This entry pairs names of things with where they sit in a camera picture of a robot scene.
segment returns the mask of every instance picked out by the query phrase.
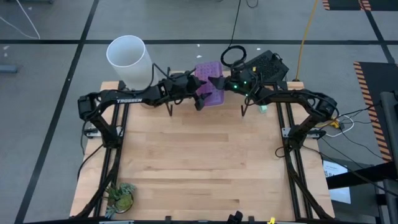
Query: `purple object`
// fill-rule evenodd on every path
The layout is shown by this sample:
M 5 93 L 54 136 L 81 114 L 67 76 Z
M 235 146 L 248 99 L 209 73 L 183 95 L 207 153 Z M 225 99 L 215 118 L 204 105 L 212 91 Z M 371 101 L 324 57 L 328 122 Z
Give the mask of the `purple object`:
M 205 106 L 222 105 L 224 103 L 224 90 L 217 90 L 207 79 L 207 77 L 217 78 L 223 75 L 221 63 L 207 62 L 198 64 L 195 68 L 195 76 L 207 82 L 197 90 L 197 94 L 211 93 L 211 95 L 205 99 Z

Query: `wooden table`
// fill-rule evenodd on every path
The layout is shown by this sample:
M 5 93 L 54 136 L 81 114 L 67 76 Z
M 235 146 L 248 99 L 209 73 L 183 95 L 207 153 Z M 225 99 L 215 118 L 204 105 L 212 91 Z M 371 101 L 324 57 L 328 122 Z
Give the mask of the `wooden table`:
M 117 86 L 118 82 L 104 82 L 101 89 Z M 301 89 L 303 83 L 288 86 Z M 268 105 L 265 114 L 257 106 L 249 107 L 242 118 L 243 99 L 229 91 L 223 106 L 202 111 L 195 110 L 192 100 L 184 100 L 174 106 L 172 117 L 166 106 L 130 105 L 118 183 L 132 183 L 137 190 L 133 207 L 116 219 L 164 220 L 171 215 L 173 220 L 225 221 L 239 210 L 244 220 L 248 216 L 257 221 L 294 220 L 285 160 L 275 156 L 275 149 L 282 146 L 276 104 Z M 300 105 L 293 104 L 292 109 L 297 124 L 308 115 Z M 119 111 L 120 122 L 123 106 Z M 103 114 L 108 123 L 112 112 L 113 106 Z M 90 139 L 85 158 L 100 144 L 100 138 Z M 318 149 L 316 140 L 307 139 L 305 145 Z M 76 215 L 97 190 L 104 153 L 101 150 L 82 169 L 70 215 Z M 301 153 L 309 191 L 334 216 L 320 156 L 304 148 Z

